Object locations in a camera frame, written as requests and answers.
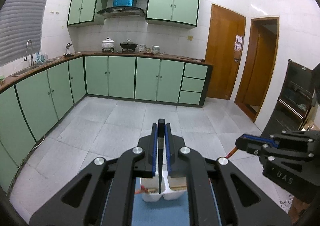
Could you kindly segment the red and beige chopstick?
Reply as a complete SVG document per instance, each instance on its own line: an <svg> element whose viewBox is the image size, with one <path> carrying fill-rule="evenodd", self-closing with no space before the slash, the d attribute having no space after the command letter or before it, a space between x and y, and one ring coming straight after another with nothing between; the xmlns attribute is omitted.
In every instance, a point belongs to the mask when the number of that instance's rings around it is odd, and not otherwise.
<svg viewBox="0 0 320 226"><path fill-rule="evenodd" d="M145 186L141 186L140 189L136 190L135 191L135 195L137 194L141 194L141 193L146 193L146 194L149 194L149 190L145 187Z"/></svg>

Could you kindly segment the green lower kitchen cabinets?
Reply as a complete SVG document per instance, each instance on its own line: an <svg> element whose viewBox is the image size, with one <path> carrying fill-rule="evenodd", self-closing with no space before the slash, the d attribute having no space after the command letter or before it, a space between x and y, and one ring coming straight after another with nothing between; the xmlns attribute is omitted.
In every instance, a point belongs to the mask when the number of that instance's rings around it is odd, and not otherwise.
<svg viewBox="0 0 320 226"><path fill-rule="evenodd" d="M213 67L133 54L51 60L1 86L1 188L8 191L34 145L84 96L201 106Z"/></svg>

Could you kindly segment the chrome kitchen faucet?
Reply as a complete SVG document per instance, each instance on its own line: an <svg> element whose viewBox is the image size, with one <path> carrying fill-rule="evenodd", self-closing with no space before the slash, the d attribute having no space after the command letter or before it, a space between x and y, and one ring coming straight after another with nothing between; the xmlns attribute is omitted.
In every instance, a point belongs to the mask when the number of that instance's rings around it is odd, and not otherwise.
<svg viewBox="0 0 320 226"><path fill-rule="evenodd" d="M24 61L26 62L28 60L28 56L30 56L30 65L34 66L34 60L33 60L33 42L31 39L27 40L26 44L26 52L24 56Z"/></svg>

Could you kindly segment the white double utensil holder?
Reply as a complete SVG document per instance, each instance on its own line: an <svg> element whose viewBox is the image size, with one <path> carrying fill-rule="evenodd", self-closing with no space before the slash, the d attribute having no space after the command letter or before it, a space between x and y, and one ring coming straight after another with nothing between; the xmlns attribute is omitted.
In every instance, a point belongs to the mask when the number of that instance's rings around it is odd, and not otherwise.
<svg viewBox="0 0 320 226"><path fill-rule="evenodd" d="M179 199L187 191L187 180L185 177L171 177L167 166L163 165L161 191L159 192L158 170L152 178L140 178L139 190L144 187L148 193L143 192L142 200L146 203L158 202L161 198L166 201Z"/></svg>

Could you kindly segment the blue tablecloth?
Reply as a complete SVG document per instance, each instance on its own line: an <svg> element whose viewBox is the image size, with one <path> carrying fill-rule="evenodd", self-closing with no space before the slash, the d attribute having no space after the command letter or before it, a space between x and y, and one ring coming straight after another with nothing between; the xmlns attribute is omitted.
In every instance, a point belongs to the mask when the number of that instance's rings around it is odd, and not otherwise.
<svg viewBox="0 0 320 226"><path fill-rule="evenodd" d="M217 202L208 188L206 200L188 206L187 194L173 201L144 202L135 197L136 179L115 177L100 225L220 225Z"/></svg>

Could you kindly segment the black glass cabinet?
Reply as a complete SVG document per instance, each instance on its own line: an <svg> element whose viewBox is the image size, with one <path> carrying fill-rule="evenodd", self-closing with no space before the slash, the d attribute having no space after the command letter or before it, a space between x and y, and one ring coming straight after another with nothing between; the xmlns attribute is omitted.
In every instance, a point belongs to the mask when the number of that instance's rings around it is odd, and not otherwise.
<svg viewBox="0 0 320 226"><path fill-rule="evenodd" d="M316 103L312 71L288 60L287 71L280 95L261 136L268 138L282 131L300 130Z"/></svg>

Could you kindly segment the open wooden door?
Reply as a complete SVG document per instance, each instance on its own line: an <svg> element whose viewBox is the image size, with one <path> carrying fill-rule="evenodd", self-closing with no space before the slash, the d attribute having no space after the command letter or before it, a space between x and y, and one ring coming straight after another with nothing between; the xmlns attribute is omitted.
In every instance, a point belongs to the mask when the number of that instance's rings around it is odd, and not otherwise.
<svg viewBox="0 0 320 226"><path fill-rule="evenodd" d="M253 18L247 57L235 103L255 121L263 105L277 57L279 17Z"/></svg>

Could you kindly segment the closed wooden door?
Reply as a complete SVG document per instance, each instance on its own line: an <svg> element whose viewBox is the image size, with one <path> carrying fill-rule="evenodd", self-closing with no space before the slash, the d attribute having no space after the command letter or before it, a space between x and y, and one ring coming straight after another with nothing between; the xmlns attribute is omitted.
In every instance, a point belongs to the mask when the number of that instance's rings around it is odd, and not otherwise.
<svg viewBox="0 0 320 226"><path fill-rule="evenodd" d="M246 18L212 4L205 61L213 66L207 97L231 99L244 43Z"/></svg>

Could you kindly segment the white cooking pot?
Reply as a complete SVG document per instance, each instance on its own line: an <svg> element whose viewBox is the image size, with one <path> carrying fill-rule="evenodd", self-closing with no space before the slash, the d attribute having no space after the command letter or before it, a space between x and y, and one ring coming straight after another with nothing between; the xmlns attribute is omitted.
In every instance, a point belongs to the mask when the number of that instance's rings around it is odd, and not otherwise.
<svg viewBox="0 0 320 226"><path fill-rule="evenodd" d="M107 37L102 41L101 48L103 52L114 52L114 40Z"/></svg>

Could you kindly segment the black wok with lid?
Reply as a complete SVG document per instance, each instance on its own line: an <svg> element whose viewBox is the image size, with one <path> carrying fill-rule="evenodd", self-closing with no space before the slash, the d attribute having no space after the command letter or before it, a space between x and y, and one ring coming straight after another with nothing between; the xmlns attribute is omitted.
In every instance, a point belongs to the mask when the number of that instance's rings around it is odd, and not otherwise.
<svg viewBox="0 0 320 226"><path fill-rule="evenodd" d="M127 41L120 43L120 47L123 52L135 52L137 46L138 44L132 42L131 39L128 39Z"/></svg>

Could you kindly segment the blue range hood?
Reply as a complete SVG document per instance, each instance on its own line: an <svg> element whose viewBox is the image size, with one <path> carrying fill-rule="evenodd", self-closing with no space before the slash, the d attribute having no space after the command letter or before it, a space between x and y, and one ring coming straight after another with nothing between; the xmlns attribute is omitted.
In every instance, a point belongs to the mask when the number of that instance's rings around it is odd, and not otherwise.
<svg viewBox="0 0 320 226"><path fill-rule="evenodd" d="M144 17L145 11L136 6L136 0L113 0L112 6L97 11L97 14L104 18Z"/></svg>

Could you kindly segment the grey window blind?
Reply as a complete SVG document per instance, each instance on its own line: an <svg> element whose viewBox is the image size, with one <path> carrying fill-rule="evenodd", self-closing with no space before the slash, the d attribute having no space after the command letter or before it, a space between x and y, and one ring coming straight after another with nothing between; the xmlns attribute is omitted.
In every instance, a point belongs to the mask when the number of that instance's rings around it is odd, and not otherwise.
<svg viewBox="0 0 320 226"><path fill-rule="evenodd" d="M33 53L41 49L47 0L6 0L1 8L1 66L25 56L27 40Z"/></svg>

